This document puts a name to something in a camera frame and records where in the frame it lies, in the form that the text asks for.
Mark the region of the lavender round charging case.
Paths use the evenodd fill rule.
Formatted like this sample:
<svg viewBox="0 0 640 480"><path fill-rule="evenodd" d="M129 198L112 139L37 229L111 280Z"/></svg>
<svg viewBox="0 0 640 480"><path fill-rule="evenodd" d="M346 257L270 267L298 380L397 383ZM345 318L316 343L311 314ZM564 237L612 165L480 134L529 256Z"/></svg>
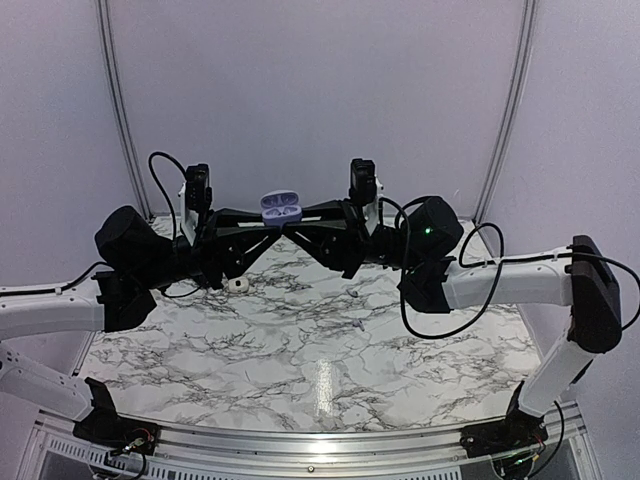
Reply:
<svg viewBox="0 0 640 480"><path fill-rule="evenodd" d="M260 199L261 217L266 226L281 228L302 219L299 195L291 190L276 190Z"/></svg>

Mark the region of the beige earbud charging case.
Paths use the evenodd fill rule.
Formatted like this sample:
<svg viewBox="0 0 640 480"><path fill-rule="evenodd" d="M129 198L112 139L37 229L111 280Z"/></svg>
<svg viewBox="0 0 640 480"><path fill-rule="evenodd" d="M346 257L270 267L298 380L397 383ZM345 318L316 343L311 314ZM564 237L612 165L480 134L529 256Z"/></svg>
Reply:
<svg viewBox="0 0 640 480"><path fill-rule="evenodd" d="M228 290L232 293L245 293L250 288L249 280L245 277L238 277L229 280L227 283Z"/></svg>

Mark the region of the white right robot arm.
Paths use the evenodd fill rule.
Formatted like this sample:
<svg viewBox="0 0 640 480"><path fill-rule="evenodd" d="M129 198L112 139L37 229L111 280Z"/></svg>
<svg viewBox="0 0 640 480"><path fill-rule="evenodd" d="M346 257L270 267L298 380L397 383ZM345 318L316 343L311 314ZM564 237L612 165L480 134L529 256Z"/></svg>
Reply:
<svg viewBox="0 0 640 480"><path fill-rule="evenodd" d="M588 236L566 247L508 256L495 252L466 260L471 236L452 207L438 196L398 207L396 221L372 219L353 200L302 210L283 227L284 235L326 268L351 278L365 263L399 271L403 313L445 315L474 307L476 314L443 333L408 332L424 340L456 336L477 323L494 305L513 305L524 315L541 363L514 395L511 413L495 438L515 448L534 431L534 419L575 383L593 361L619 345L622 320L618 263L601 254Z"/></svg>

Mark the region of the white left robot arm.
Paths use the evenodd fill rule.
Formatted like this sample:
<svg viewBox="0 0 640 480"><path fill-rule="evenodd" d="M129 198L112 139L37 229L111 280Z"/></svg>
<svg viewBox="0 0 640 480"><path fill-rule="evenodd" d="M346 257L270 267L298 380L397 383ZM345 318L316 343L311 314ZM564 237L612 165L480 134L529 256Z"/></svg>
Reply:
<svg viewBox="0 0 640 480"><path fill-rule="evenodd" d="M219 289L224 279L242 275L281 235L279 228L257 220L255 214L222 209L207 214L193 239L170 239L156 233L134 207L120 207L95 235L100 261L77 279L2 290L1 337L134 330L156 308L155 291L188 279ZM5 349L1 390L86 423L106 445L126 436L108 387L92 378L74 380Z"/></svg>

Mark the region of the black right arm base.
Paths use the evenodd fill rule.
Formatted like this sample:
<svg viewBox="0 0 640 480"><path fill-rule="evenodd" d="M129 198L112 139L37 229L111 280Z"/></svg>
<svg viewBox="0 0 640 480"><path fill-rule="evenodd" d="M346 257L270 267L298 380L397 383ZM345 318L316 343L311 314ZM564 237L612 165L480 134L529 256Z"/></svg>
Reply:
<svg viewBox="0 0 640 480"><path fill-rule="evenodd" d="M484 421L461 429L460 445L469 458L494 455L545 443L548 439L544 417L534 417L519 409L524 382L513 392L502 419Z"/></svg>

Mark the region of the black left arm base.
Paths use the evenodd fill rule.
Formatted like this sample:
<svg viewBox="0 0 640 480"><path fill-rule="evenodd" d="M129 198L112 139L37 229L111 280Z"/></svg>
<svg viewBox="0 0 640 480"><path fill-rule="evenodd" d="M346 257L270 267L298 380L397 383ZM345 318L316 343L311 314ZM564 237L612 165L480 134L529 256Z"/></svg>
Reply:
<svg viewBox="0 0 640 480"><path fill-rule="evenodd" d="M156 423L120 415L107 386L86 378L91 393L91 409L86 417L74 422L73 436L123 453L126 446L144 455L155 451L160 427Z"/></svg>

